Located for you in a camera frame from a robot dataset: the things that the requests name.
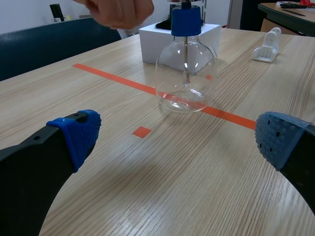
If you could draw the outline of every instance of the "orange tape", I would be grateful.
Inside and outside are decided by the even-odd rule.
[[[256,122],[251,119],[246,119],[244,117],[237,116],[235,114],[225,112],[213,107],[206,107],[205,109],[201,110],[204,113],[210,114],[214,117],[218,117],[227,121],[230,121],[234,124],[239,124],[249,129],[255,130]]]
[[[89,67],[86,65],[82,65],[82,64],[75,64],[75,65],[73,65],[73,67],[81,69],[81,70],[85,70],[85,71],[90,72],[92,74],[96,74],[96,75],[99,75],[101,77],[105,77],[109,80],[116,81],[120,84],[127,85],[129,87],[132,87],[132,88],[135,88],[135,89],[138,89],[138,90],[141,90],[141,91],[153,94],[153,95],[156,94],[156,90],[153,87],[146,86],[146,85],[137,83],[135,81],[131,81],[131,80],[125,79],[123,77],[119,77],[117,75],[112,75],[112,74],[109,74],[107,72],[104,72],[104,71],[101,71],[101,70],[98,70],[98,69],[95,69],[95,68],[92,68],[92,67]]]
[[[140,126],[132,134],[144,139],[150,132],[150,129]]]
[[[127,85],[129,87],[132,87],[132,88],[135,88],[135,89],[138,89],[138,90],[141,90],[141,91],[144,91],[144,92],[156,95],[156,90],[153,87],[150,87],[150,86],[147,86],[147,85],[143,85],[143,84],[140,84],[140,83],[137,83],[137,82],[125,79],[123,77],[112,75],[112,74],[109,74],[107,72],[104,72],[104,71],[101,71],[101,70],[98,70],[98,69],[95,69],[95,68],[92,68],[92,67],[89,67],[89,66],[86,66],[86,65],[75,64],[73,66],[78,68],[78,69],[90,72],[92,74],[99,75],[101,77],[107,78],[109,80],[116,81],[116,82],[118,82],[120,84]],[[229,122],[232,122],[234,124],[239,124],[239,125],[244,126],[246,128],[255,130],[256,122],[251,120],[251,119],[240,117],[240,116],[234,115],[232,113],[225,112],[225,111],[213,108],[213,107],[206,107],[205,109],[203,109],[201,111],[204,112],[204,113],[210,114],[210,115],[212,115],[214,117],[218,117],[218,118],[227,120]]]

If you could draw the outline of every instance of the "blue cap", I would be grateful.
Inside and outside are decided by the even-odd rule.
[[[200,7],[175,7],[172,10],[172,35],[175,37],[189,37],[201,34]]]

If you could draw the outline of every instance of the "white box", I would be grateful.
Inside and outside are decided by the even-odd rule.
[[[157,29],[156,23],[139,30],[142,60],[148,63],[156,63],[162,50],[174,41],[170,30]],[[204,24],[201,28],[199,40],[206,45],[213,55],[217,57],[219,51],[221,26]]]

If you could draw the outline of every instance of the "white plastic part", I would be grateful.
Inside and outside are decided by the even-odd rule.
[[[275,27],[275,28],[273,28],[271,30],[271,32],[276,32],[276,34],[277,34],[277,40],[275,42],[275,48],[279,52],[279,50],[280,50],[279,43],[280,43],[281,29],[279,27]]]
[[[279,52],[275,45],[277,37],[274,31],[266,33],[264,44],[253,51],[252,59],[272,63]]]

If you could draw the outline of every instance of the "wooden table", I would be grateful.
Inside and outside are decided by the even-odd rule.
[[[258,8],[267,13],[267,17],[264,19],[262,25],[262,31],[265,27],[268,27],[268,24],[276,23],[279,26],[274,27],[283,27],[284,32],[287,29],[315,37],[315,12],[304,9],[282,9],[276,3],[261,3],[258,5]],[[303,16],[287,12],[286,10],[302,14]]]
[[[315,39],[282,35],[273,64],[251,60],[264,33],[223,29],[214,107],[251,120],[278,111],[315,121]],[[42,236],[313,236],[315,217],[259,154],[252,129],[198,112],[172,114],[154,95],[72,65],[154,86],[139,37],[0,82],[0,148],[82,109],[99,140],[56,197]],[[151,133],[132,135],[140,126]]]

